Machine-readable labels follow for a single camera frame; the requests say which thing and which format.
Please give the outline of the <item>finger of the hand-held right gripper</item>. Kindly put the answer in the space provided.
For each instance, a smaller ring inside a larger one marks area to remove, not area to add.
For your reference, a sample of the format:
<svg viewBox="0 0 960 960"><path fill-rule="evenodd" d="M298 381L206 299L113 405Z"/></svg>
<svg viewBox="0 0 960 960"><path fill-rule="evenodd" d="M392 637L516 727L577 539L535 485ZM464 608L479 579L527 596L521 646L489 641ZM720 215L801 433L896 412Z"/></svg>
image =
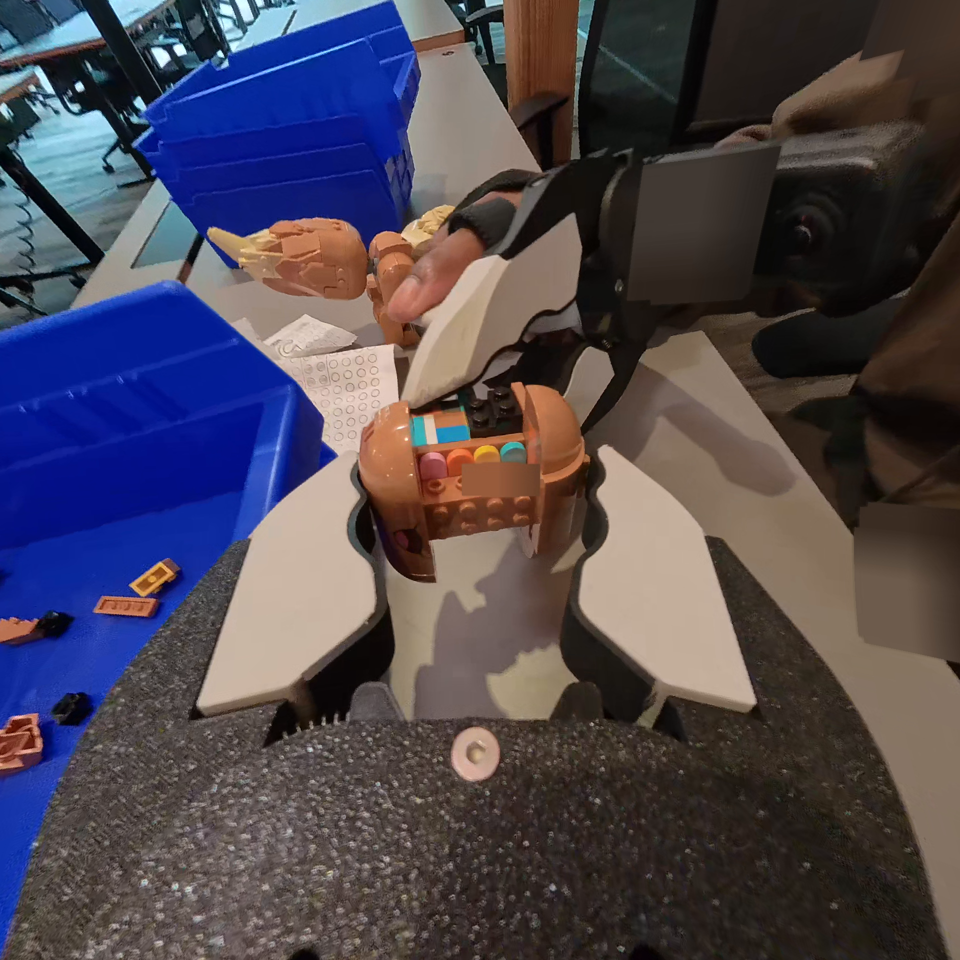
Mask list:
<svg viewBox="0 0 960 960"><path fill-rule="evenodd" d="M584 344L566 365L561 395L587 436L618 405L640 361L640 346L614 343L609 349Z"/></svg>
<svg viewBox="0 0 960 960"><path fill-rule="evenodd" d="M534 319L558 314L576 295L582 244L573 213L511 258L471 263L447 297L423 314L402 402L418 409L474 383Z"/></svg>

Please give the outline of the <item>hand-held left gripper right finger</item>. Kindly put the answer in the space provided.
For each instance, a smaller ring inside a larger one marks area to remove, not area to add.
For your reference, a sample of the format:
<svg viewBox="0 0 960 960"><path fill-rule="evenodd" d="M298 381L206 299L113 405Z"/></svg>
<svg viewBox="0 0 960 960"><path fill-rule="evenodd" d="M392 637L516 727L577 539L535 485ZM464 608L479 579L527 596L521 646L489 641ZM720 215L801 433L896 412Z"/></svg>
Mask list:
<svg viewBox="0 0 960 960"><path fill-rule="evenodd" d="M659 712L668 698L752 711L757 695L698 521L612 446L597 448L587 476L574 674L608 712Z"/></svg>

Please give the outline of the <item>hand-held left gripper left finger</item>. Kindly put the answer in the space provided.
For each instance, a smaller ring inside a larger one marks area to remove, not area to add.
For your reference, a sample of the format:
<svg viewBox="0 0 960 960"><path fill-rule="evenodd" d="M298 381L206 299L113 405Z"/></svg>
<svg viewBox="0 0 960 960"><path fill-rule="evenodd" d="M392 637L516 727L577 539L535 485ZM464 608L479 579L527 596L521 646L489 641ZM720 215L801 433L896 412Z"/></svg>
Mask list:
<svg viewBox="0 0 960 960"><path fill-rule="evenodd" d="M366 504L346 453L284 496L246 557L198 692L216 716L286 702L317 716L309 683L382 614L378 570L356 522Z"/></svg>

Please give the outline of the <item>yellow toy brick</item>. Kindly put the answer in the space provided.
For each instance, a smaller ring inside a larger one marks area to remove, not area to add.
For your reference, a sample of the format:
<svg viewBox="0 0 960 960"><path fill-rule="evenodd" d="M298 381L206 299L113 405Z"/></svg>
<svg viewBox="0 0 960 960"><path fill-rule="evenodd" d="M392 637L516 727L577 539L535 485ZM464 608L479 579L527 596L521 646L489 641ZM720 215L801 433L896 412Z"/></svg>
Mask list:
<svg viewBox="0 0 960 960"><path fill-rule="evenodd" d="M172 559L164 558L129 583L129 588L141 598L154 596L173 584L182 572Z"/></svg>

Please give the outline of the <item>colourful toy brick model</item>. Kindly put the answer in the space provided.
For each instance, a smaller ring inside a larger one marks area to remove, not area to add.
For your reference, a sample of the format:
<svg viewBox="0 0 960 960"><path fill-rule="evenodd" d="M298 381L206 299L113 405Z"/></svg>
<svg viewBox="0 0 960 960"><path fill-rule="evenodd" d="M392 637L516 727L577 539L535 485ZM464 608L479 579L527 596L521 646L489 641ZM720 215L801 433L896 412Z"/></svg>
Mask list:
<svg viewBox="0 0 960 960"><path fill-rule="evenodd" d="M442 540L517 530L529 556L566 546L589 465L558 390L515 382L424 412L391 403L363 431L358 474L393 568L433 582Z"/></svg>

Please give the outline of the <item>blue plastic bin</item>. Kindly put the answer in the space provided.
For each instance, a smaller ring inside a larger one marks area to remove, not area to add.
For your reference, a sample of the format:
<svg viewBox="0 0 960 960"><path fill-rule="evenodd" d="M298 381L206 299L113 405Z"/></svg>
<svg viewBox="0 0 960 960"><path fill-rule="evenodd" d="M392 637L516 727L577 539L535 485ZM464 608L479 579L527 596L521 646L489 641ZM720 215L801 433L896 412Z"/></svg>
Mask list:
<svg viewBox="0 0 960 960"><path fill-rule="evenodd" d="M228 546L334 458L281 367L180 284L158 283L2 332L2 618L75 618L2 644L2 721L39 714L42 762L2 777L2 874L16 874L95 704ZM170 558L149 619L93 612Z"/></svg>

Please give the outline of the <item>person's right hand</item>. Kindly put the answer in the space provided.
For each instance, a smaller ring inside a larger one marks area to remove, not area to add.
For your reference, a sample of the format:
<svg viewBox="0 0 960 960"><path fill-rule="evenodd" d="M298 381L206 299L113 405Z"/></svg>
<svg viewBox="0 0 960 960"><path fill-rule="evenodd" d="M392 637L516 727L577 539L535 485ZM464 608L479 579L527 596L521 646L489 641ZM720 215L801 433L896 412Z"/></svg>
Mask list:
<svg viewBox="0 0 960 960"><path fill-rule="evenodd" d="M389 318L398 324L413 324L442 303L464 270L485 254L486 245L472 230L450 233L445 223L424 249L387 303Z"/></svg>

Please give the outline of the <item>black office chair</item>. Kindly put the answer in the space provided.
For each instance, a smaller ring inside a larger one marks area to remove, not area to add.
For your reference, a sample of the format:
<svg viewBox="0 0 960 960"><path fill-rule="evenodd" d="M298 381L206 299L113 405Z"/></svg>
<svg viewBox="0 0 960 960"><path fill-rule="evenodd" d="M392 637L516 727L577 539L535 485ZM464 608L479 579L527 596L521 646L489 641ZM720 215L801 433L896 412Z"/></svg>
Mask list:
<svg viewBox="0 0 960 960"><path fill-rule="evenodd" d="M692 1L579 2L571 157L634 148L647 157L671 149L685 69ZM522 103L556 95L536 94Z"/></svg>

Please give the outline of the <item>black framed grey panel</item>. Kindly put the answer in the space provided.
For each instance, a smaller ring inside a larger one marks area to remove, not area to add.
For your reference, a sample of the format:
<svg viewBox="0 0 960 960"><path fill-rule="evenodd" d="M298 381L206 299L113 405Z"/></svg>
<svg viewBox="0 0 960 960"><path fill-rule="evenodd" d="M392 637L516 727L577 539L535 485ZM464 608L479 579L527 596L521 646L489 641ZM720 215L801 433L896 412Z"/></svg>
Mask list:
<svg viewBox="0 0 960 960"><path fill-rule="evenodd" d="M720 138L768 123L778 105L863 46L877 1L697 1L673 136Z"/></svg>

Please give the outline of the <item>stack of blue bins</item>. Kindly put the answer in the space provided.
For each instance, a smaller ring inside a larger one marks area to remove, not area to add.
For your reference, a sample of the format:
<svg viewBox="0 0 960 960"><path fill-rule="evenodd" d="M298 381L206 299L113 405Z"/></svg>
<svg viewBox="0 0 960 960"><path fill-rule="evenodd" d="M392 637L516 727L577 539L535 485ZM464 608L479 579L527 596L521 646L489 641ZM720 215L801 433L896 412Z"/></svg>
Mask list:
<svg viewBox="0 0 960 960"><path fill-rule="evenodd" d="M199 234L329 218L369 243L403 228L420 79L381 2L199 67L146 108L134 145Z"/></svg>

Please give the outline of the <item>person's brown hooded top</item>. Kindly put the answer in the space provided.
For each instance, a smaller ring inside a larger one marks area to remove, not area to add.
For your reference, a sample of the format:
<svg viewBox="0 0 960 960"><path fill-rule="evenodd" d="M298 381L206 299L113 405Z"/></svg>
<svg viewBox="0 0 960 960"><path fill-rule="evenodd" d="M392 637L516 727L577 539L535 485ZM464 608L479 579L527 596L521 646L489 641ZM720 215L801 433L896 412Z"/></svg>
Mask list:
<svg viewBox="0 0 960 960"><path fill-rule="evenodd" d="M959 507L959 217L860 374L866 468L883 497Z"/></svg>

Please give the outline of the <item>black light stand pole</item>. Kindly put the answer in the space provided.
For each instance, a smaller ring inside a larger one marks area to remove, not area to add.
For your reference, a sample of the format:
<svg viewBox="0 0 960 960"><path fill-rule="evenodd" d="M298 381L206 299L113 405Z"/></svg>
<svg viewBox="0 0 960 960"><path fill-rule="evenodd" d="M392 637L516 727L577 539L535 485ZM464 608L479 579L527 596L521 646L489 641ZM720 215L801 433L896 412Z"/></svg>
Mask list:
<svg viewBox="0 0 960 960"><path fill-rule="evenodd" d="M138 98L149 106L162 95L153 72L139 53L110 1L80 1Z"/></svg>

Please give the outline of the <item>long wooden desk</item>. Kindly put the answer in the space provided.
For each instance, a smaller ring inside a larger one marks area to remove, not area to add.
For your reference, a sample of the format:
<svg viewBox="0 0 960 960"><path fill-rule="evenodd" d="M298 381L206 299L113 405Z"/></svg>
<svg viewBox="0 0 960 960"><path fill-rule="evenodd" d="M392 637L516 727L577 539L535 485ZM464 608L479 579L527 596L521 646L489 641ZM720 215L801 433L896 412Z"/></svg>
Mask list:
<svg viewBox="0 0 960 960"><path fill-rule="evenodd" d="M111 1L110 6L130 35L174 5L173 1ZM81 12L40 37L1 54L1 71L45 67L58 61L106 49L107 42L87 12Z"/></svg>

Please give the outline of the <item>wooden post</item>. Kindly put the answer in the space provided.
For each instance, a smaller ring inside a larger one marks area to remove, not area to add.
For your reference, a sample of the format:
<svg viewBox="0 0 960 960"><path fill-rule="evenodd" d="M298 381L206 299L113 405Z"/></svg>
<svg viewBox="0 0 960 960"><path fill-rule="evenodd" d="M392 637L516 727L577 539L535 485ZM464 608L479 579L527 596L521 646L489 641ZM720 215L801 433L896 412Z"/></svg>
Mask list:
<svg viewBox="0 0 960 960"><path fill-rule="evenodd" d="M554 159L568 162L573 142L579 2L503 3L509 106L537 94L567 97L554 123Z"/></svg>

